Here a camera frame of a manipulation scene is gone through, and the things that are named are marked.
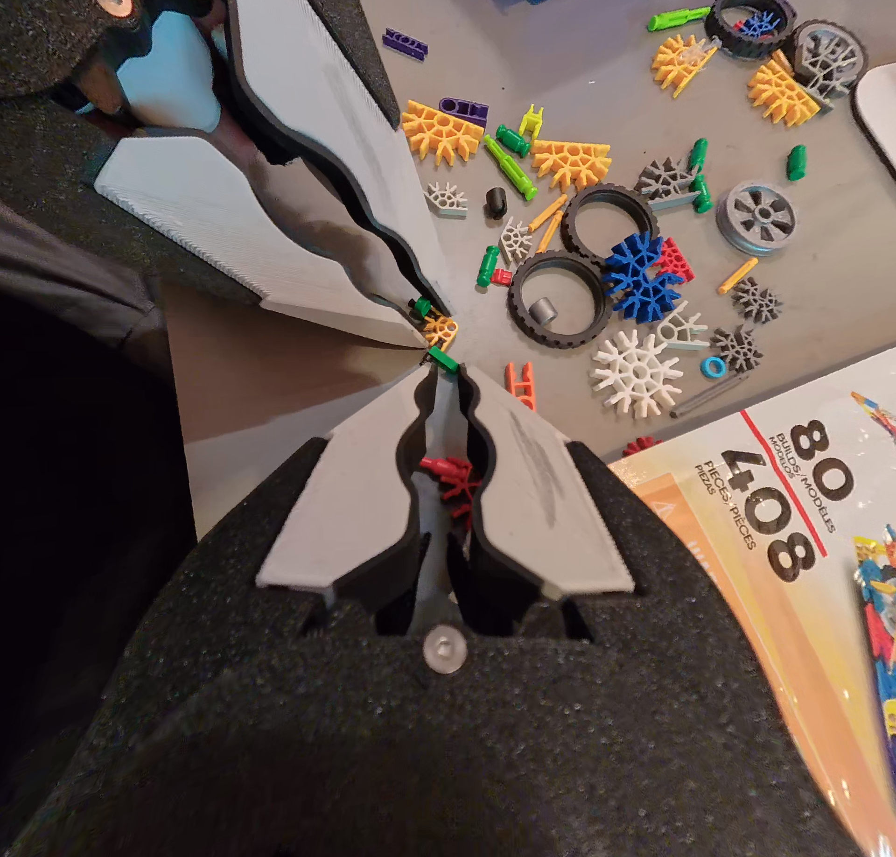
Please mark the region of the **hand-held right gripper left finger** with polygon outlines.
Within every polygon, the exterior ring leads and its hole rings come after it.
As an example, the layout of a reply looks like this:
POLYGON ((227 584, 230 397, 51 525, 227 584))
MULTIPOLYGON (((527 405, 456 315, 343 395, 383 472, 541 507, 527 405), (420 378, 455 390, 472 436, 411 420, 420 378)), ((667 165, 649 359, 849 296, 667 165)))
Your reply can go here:
POLYGON ((420 572, 423 458, 438 374, 425 363, 334 428, 255 582, 398 598, 420 572))

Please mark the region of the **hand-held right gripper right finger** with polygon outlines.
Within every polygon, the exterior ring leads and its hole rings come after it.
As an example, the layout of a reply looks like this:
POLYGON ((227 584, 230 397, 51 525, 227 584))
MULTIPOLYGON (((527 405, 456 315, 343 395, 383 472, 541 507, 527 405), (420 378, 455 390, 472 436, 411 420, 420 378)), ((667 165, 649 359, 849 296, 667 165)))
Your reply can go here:
POLYGON ((461 367, 458 387, 468 456, 480 476, 473 506, 480 555, 549 598, 632 593, 570 438, 477 367, 461 367))

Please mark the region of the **red small connector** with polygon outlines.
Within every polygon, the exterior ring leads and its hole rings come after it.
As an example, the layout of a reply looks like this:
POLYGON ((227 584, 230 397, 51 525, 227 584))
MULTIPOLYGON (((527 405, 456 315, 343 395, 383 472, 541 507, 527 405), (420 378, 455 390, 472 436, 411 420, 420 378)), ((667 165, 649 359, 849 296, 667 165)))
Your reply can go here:
POLYGON ((479 475, 472 464, 464 459, 447 457, 436 463, 439 482, 446 488, 442 493, 442 501, 453 500, 453 519, 466 519, 468 522, 473 497, 480 483, 479 475))

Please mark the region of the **pale grey small connector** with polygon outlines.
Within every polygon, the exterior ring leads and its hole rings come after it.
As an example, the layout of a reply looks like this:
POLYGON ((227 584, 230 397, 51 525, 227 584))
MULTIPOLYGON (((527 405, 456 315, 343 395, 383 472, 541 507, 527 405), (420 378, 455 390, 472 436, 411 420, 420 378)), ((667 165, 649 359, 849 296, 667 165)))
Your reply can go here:
POLYGON ((468 216, 468 200, 464 192, 451 183, 429 182, 425 189, 428 206, 436 215, 446 219, 465 219, 468 216))
POLYGON ((527 224, 516 224, 512 217, 508 217, 499 237, 499 249, 505 265, 523 263, 531 253, 532 233, 527 224))

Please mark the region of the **white snowflake connector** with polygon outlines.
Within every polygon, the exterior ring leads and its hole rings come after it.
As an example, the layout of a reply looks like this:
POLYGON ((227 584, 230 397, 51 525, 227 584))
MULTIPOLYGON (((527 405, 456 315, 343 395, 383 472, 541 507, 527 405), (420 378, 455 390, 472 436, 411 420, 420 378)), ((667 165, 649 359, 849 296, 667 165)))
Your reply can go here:
POLYGON ((683 377, 676 369, 678 358, 662 360, 665 344, 657 344, 654 334, 641 339, 636 330, 620 331, 603 343, 591 356, 596 364, 589 372, 595 381, 594 392, 608 392, 604 405, 618 414, 633 412, 638 419, 661 415, 663 409, 676 405, 680 388, 673 385, 683 377))

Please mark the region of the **lime green rod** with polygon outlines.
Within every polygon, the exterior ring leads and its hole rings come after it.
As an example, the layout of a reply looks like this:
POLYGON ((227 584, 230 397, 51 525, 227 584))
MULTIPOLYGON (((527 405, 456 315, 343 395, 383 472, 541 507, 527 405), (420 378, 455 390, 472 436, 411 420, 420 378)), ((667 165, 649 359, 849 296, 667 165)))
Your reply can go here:
POLYGON ((493 136, 484 134, 482 141, 504 176, 526 201, 532 201, 539 189, 526 172, 523 171, 519 163, 499 146, 498 141, 493 136))
POLYGON ((655 14, 647 23, 647 30, 655 33, 680 27, 689 22, 701 21, 708 16, 710 11, 711 6, 707 6, 695 9, 680 8, 655 14))

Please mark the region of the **dark grey long rod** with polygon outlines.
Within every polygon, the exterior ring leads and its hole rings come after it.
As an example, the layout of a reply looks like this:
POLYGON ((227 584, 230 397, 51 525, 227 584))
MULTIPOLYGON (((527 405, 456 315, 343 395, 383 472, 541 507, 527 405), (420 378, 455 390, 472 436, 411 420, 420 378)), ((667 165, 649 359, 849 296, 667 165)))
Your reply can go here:
POLYGON ((690 397, 684 403, 677 404, 670 411, 670 417, 676 420, 683 418, 685 415, 688 415, 695 409, 701 407, 703 404, 711 402, 712 400, 723 395, 723 393, 726 393, 734 387, 740 385, 741 383, 749 380, 751 374, 751 372, 732 374, 723 379, 720 379, 718 382, 705 388, 697 395, 690 397))

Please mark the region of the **black toy tire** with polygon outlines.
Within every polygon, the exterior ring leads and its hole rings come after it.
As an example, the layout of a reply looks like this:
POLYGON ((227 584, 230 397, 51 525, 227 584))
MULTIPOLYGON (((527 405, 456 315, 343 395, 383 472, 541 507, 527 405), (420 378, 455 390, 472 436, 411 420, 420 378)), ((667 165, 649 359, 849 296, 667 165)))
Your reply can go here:
POLYGON ((717 37, 728 54, 748 60, 770 56, 790 37, 794 26, 776 0, 715 0, 704 21, 705 32, 710 39, 717 37), (780 17, 778 34, 766 40, 745 38, 736 29, 737 24, 761 11, 772 11, 780 17))
POLYGON ((603 288, 597 268, 587 259, 566 250, 549 250, 527 258, 515 271, 508 290, 508 309, 521 331, 533 342, 556 350, 582 347, 598 337, 610 322, 613 311, 610 297, 603 288), (566 270, 579 278, 590 291, 593 301, 593 318, 588 326, 574 334, 556 334, 538 322, 524 305, 522 287, 538 270, 556 268, 566 270))
POLYGON ((648 202, 639 194, 613 183, 601 183, 580 190, 566 206, 561 221, 561 235, 566 248, 595 267, 604 269, 607 257, 601 257, 585 245, 577 231, 577 217, 589 204, 611 204, 624 211, 633 221, 636 231, 647 234, 650 239, 659 237, 656 215, 648 202))

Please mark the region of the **white fan connector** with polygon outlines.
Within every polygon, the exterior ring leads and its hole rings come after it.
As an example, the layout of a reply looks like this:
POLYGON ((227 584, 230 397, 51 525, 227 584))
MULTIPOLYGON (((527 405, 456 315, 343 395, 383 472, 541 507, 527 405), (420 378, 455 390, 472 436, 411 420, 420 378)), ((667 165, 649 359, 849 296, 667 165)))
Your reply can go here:
POLYGON ((707 325, 699 325, 700 313, 689 315, 686 312, 688 301, 679 304, 655 325, 655 343, 665 344, 670 349, 697 351, 709 349, 711 344, 702 339, 709 329, 707 325))

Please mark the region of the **blue snowflake connector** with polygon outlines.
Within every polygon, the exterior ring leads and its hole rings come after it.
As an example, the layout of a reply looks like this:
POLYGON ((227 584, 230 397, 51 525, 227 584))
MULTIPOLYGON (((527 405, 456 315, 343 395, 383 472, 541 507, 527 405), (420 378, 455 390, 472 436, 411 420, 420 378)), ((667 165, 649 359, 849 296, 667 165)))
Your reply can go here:
POLYGON ((608 273, 626 278, 639 278, 657 262, 664 245, 664 238, 653 238, 649 232, 637 232, 613 246, 606 259, 608 273))
POLYGON ((609 297, 618 296, 613 310, 623 319, 633 319, 638 324, 659 322, 675 308, 681 295, 673 286, 684 282, 672 273, 659 274, 650 280, 645 270, 614 271, 603 276, 609 297))

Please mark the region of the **dark grey snowflake connector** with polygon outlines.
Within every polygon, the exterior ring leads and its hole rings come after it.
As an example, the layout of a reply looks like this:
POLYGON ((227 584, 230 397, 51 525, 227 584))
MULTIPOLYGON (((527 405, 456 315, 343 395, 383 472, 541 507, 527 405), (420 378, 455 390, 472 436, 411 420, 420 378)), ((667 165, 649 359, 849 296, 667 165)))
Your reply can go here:
POLYGON ((768 288, 762 288, 752 276, 743 278, 730 293, 740 315, 755 325, 777 320, 783 308, 783 302, 768 288))
POLYGON ((718 327, 711 337, 711 345, 726 363, 728 372, 742 375, 756 369, 763 354, 756 346, 754 331, 737 325, 731 331, 718 327))

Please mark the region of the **red fan connector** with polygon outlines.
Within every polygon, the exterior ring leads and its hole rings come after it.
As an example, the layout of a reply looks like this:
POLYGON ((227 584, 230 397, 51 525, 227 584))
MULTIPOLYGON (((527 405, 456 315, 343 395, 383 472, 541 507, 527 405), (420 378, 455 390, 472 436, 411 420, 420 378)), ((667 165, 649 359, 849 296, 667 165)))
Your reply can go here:
POLYGON ((671 237, 664 239, 659 258, 653 267, 662 274, 674 275, 680 282, 690 282, 695 279, 691 265, 671 237))

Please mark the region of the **grey fan connector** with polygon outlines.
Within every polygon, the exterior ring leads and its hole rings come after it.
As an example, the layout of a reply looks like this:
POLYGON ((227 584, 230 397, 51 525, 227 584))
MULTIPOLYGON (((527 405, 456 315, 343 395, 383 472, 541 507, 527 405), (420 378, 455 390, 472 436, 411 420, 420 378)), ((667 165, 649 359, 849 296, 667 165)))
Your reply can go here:
POLYGON ((666 158, 663 163, 654 161, 643 169, 634 191, 646 201, 665 197, 670 193, 691 191, 694 176, 689 170, 688 158, 675 162, 666 158))

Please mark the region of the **grey spoked wheel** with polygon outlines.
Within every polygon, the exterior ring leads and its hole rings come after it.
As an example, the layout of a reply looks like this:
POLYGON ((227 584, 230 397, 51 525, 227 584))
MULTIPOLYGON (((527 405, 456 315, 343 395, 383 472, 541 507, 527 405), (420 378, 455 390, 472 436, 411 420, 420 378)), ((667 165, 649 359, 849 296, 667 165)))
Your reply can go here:
POLYGON ((783 49, 798 84, 825 108, 834 99, 848 96, 868 64, 857 35, 827 20, 802 23, 783 49))

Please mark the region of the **white document stand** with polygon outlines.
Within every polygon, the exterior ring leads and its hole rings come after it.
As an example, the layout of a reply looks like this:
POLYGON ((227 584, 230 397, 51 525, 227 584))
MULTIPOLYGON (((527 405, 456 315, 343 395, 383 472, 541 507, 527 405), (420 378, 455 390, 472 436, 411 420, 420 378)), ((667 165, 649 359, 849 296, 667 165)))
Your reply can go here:
POLYGON ((852 89, 850 106, 868 143, 895 178, 895 63, 862 74, 852 89))

